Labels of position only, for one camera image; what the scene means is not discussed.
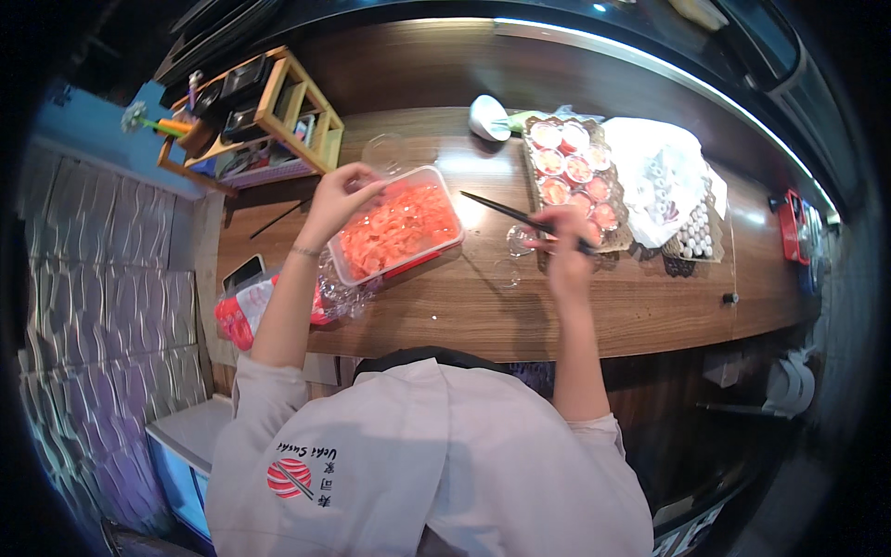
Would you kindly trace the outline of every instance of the blue wall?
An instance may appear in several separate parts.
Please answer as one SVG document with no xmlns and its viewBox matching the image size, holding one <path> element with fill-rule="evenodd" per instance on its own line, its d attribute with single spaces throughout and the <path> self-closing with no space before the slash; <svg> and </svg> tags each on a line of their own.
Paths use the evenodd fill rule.
<svg viewBox="0 0 891 557">
<path fill-rule="evenodd" d="M 145 101 L 148 119 L 169 118 L 171 112 L 158 105 L 164 88 L 157 83 L 143 85 L 136 101 Z M 164 140 L 149 128 L 125 134 L 120 129 L 124 109 L 86 91 L 72 89 L 65 106 L 47 102 L 37 114 L 33 132 L 63 147 L 117 167 L 155 187 L 188 199 L 203 197 L 205 190 L 185 178 L 158 168 L 158 152 Z M 183 150 L 174 145 L 170 158 L 183 159 Z"/>
</svg>

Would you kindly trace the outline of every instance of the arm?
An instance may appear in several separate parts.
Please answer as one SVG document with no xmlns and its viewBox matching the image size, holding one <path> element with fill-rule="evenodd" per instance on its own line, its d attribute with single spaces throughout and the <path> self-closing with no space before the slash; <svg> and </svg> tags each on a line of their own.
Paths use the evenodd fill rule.
<svg viewBox="0 0 891 557">
<path fill-rule="evenodd" d="M 609 401 L 588 298 L 593 262 L 575 248 L 578 237 L 587 235 L 588 224 L 570 206 L 549 207 L 535 218 L 553 224 L 559 238 L 548 263 L 560 323 L 553 404 L 567 422 L 595 420 L 609 414 Z M 532 245 L 546 247 L 542 241 Z"/>
<path fill-rule="evenodd" d="M 369 167 L 354 162 L 322 178 L 307 221 L 284 261 L 260 320 L 250 352 L 253 361 L 275 367 L 303 367 L 319 252 L 357 209 L 383 191 L 385 184 L 372 182 L 353 193 L 347 192 L 347 186 L 355 180 L 370 181 L 374 177 Z"/>
</svg>

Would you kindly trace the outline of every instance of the white bowl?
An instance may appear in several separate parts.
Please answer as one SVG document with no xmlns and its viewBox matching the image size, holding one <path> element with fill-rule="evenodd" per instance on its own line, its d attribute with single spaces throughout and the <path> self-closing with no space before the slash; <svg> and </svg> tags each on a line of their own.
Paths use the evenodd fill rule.
<svg viewBox="0 0 891 557">
<path fill-rule="evenodd" d="M 496 120 L 504 123 L 495 124 Z M 511 131 L 507 127 L 507 112 L 500 102 L 493 97 L 482 94 L 470 106 L 468 126 L 470 131 L 489 141 L 507 141 Z"/>
</svg>

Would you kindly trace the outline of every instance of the bracelet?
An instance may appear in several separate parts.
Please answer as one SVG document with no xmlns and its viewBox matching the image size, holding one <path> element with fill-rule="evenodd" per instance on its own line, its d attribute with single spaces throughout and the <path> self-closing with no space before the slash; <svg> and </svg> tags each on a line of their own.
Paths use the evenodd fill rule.
<svg viewBox="0 0 891 557">
<path fill-rule="evenodd" d="M 300 255 L 309 256 L 310 258 L 317 258 L 322 255 L 321 251 L 312 251 L 309 248 L 301 248 L 300 246 L 291 246 L 290 250 L 294 253 L 299 253 Z"/>
</svg>

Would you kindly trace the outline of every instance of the wicker tray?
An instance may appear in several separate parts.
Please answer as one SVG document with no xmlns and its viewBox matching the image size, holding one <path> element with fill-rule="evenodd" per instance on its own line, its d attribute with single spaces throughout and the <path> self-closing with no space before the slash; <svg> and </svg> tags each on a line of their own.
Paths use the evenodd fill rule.
<svg viewBox="0 0 891 557">
<path fill-rule="evenodd" d="M 541 210 L 544 206 L 544 201 L 542 200 L 541 193 L 537 187 L 535 163 L 532 160 L 533 153 L 536 149 L 532 144 L 532 140 L 529 138 L 529 130 L 538 122 L 550 122 L 556 126 L 563 126 L 567 122 L 575 122 L 579 126 L 588 130 L 588 133 L 591 135 L 591 145 L 597 145 L 606 152 L 610 152 L 610 148 L 604 140 L 603 128 L 594 120 L 576 118 L 560 119 L 556 116 L 551 116 L 545 119 L 540 119 L 535 116 L 529 117 L 523 127 L 523 139 L 526 145 L 525 159 L 529 171 L 529 183 L 533 189 L 535 209 Z M 607 183 L 609 195 L 603 202 L 609 204 L 613 209 L 618 223 L 618 227 L 615 230 L 604 231 L 603 242 L 595 249 L 598 253 L 627 250 L 631 247 L 631 244 L 634 241 L 634 235 L 631 232 L 631 228 L 628 227 L 628 208 L 622 201 L 623 196 L 625 195 L 625 190 L 622 189 L 622 185 L 618 182 L 616 165 L 610 162 L 609 169 L 603 171 L 595 170 L 594 175 L 599 176 Z"/>
</svg>

